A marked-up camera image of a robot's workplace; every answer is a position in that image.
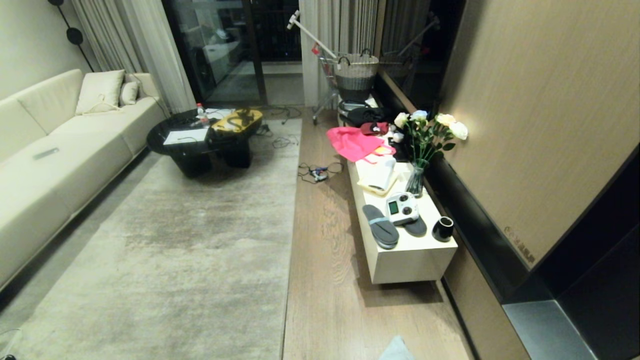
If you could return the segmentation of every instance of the throw pillow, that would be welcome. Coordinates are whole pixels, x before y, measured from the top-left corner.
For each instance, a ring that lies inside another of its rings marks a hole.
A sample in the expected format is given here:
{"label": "throw pillow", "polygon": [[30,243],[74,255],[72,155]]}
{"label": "throw pillow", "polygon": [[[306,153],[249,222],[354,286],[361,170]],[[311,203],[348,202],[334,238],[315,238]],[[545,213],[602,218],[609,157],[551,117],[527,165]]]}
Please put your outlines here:
{"label": "throw pillow", "polygon": [[120,91],[120,106],[135,105],[138,98],[138,83],[131,81],[124,83]]}
{"label": "throw pillow", "polygon": [[117,109],[123,78],[124,70],[91,72],[84,75],[76,115]]}

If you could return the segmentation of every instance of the drone remote controller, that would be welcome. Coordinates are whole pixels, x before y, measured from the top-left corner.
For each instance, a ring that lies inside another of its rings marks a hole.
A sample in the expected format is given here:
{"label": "drone remote controller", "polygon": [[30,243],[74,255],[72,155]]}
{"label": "drone remote controller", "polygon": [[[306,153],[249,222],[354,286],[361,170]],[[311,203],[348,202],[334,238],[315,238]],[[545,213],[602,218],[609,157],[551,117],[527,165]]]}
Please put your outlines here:
{"label": "drone remote controller", "polygon": [[412,193],[396,193],[387,199],[387,213],[394,225],[418,220],[418,203]]}

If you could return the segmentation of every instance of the flip-flop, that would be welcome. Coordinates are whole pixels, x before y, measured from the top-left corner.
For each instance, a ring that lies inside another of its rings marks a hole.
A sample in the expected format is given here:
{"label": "flip-flop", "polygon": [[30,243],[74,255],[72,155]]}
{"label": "flip-flop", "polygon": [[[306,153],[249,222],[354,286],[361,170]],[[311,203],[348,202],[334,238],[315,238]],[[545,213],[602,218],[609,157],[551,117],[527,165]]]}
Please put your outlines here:
{"label": "flip-flop", "polygon": [[383,249],[393,249],[398,244],[400,234],[395,225],[389,221],[389,218],[382,215],[380,209],[373,205],[365,205],[362,207],[364,215],[369,221],[371,232],[376,243]]}
{"label": "flip-flop", "polygon": [[407,222],[403,224],[403,226],[407,233],[418,238],[427,233],[427,224],[424,223],[422,217],[419,217],[413,222]]}

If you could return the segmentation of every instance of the wooden wall panel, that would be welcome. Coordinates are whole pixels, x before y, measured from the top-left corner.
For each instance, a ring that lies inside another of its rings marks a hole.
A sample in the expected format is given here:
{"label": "wooden wall panel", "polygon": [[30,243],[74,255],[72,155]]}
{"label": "wooden wall panel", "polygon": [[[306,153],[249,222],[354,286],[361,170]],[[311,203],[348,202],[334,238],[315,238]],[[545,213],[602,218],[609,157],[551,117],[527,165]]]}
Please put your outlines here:
{"label": "wooden wall panel", "polygon": [[464,241],[444,278],[480,359],[530,359]]}
{"label": "wooden wall panel", "polygon": [[447,159],[529,266],[640,140],[638,19],[637,0],[467,1],[441,111],[470,135]]}

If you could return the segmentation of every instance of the water bottle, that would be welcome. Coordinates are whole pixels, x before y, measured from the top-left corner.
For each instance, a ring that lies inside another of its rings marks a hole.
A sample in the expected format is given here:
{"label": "water bottle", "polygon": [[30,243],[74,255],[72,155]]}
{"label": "water bottle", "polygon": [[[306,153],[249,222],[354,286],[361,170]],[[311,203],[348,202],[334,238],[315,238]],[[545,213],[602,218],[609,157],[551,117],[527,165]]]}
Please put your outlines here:
{"label": "water bottle", "polygon": [[207,117],[202,104],[197,103],[196,106],[198,106],[198,115],[196,116],[198,118],[198,121],[200,122],[202,127],[209,127],[209,118]]}

